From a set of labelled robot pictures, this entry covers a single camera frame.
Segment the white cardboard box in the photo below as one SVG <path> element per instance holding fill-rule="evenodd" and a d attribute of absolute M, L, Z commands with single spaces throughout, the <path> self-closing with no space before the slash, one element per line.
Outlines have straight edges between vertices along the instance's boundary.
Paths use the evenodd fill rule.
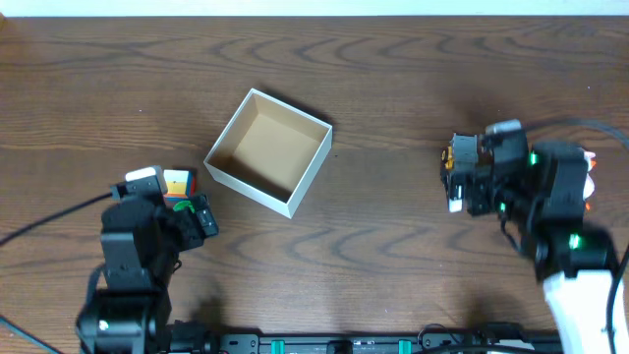
<path fill-rule="evenodd" d="M 291 218 L 332 136 L 330 124 L 252 88 L 203 164 L 216 182 Z"/>

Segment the yellow grey toy truck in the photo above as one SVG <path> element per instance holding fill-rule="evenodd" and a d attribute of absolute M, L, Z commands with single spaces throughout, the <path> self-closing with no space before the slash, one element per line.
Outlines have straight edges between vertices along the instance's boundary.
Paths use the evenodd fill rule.
<path fill-rule="evenodd" d="M 441 154 L 442 167 L 452 170 L 454 165 L 453 147 L 446 147 Z"/>

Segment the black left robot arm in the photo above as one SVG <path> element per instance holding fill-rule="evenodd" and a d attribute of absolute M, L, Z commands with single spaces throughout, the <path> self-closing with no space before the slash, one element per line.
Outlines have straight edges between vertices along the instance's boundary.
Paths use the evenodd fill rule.
<path fill-rule="evenodd" d="M 122 199 L 101 217 L 104 264 L 94 270 L 76 321 L 83 353 L 166 353 L 173 329 L 168 287 L 180 254 L 218 234 L 208 198 L 168 206 L 158 196 Z"/>

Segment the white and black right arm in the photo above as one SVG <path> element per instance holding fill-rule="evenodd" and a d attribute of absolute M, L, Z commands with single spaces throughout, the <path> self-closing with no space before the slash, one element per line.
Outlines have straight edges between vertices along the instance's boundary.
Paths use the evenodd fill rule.
<path fill-rule="evenodd" d="M 448 208 L 494 213 L 520 234 L 566 353 L 625 353 L 623 263 L 610 233 L 586 221 L 591 159 L 566 142 L 529 145 L 524 131 L 454 136 L 441 155 Z"/>

